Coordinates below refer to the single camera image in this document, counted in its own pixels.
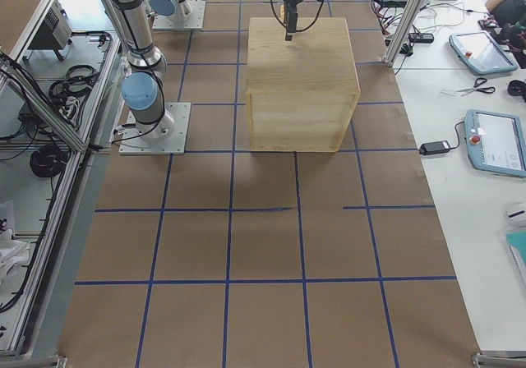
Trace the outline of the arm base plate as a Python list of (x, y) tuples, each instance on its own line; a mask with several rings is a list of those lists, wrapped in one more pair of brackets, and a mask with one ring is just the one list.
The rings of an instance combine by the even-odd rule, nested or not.
[(119, 154), (184, 154), (190, 115), (190, 103), (167, 102), (165, 115), (153, 131), (140, 123), (123, 131)]
[(201, 30), (205, 17), (205, 0), (151, 0), (155, 13), (153, 30), (181, 31)]

